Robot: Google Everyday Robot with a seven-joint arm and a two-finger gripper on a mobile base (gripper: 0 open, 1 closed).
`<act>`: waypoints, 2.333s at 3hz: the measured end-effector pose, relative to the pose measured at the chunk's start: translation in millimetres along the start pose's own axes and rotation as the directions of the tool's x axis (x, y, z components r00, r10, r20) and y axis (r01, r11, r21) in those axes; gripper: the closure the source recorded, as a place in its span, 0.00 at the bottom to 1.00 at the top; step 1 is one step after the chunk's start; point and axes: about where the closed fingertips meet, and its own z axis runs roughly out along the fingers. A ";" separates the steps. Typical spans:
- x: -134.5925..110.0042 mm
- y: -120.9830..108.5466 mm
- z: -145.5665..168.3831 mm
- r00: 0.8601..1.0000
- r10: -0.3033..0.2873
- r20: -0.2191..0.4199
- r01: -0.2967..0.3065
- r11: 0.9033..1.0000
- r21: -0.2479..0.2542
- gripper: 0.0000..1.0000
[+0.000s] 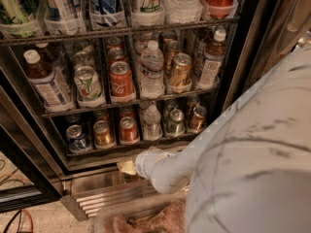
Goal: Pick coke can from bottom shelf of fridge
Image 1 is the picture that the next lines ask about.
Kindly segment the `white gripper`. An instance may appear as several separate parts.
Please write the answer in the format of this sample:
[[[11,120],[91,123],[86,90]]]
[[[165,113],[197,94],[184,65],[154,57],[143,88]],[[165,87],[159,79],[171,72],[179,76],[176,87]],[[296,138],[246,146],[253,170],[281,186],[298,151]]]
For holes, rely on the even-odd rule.
[[[175,155],[176,153],[171,150],[149,148],[139,153],[134,162],[132,160],[120,161],[117,163],[117,167],[122,173],[132,176],[138,174],[140,177],[149,180],[152,176],[155,165],[160,160]]]

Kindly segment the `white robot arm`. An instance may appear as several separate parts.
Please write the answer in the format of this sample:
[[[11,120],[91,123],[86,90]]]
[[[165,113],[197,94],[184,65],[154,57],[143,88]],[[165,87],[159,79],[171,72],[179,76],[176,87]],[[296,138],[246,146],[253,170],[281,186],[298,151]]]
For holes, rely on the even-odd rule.
[[[190,190],[187,233],[311,233],[311,47],[285,56],[182,151],[145,150],[139,176]]]

